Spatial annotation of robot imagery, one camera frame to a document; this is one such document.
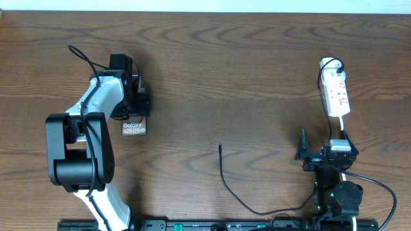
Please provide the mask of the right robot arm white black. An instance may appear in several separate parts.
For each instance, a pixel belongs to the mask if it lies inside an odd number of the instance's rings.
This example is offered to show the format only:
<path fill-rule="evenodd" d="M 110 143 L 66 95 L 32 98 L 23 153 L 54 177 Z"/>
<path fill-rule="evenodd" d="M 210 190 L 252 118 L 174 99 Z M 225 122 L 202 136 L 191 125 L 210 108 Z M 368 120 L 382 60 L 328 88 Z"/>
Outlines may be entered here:
<path fill-rule="evenodd" d="M 341 179 L 343 171 L 356 160 L 358 150 L 344 130 L 340 139 L 331 139 L 318 153 L 308 151 L 306 132 L 301 131 L 295 160 L 303 161 L 304 171 L 315 173 L 315 204 L 319 214 L 311 219 L 316 230 L 355 230 L 363 188 Z"/>

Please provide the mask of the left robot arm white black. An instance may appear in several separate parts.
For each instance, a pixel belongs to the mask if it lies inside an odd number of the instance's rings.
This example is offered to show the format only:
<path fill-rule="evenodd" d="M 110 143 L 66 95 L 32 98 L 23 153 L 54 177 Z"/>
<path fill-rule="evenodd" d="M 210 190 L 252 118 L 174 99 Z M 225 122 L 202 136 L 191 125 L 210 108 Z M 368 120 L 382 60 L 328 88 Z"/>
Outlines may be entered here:
<path fill-rule="evenodd" d="M 89 88 L 74 106 L 46 119 L 49 179 L 86 204 L 96 218 L 88 230 L 140 230 L 113 182 L 107 121 L 122 121 L 124 135 L 144 135 L 149 115 L 150 98 L 141 77 L 110 69 L 90 77 Z"/>

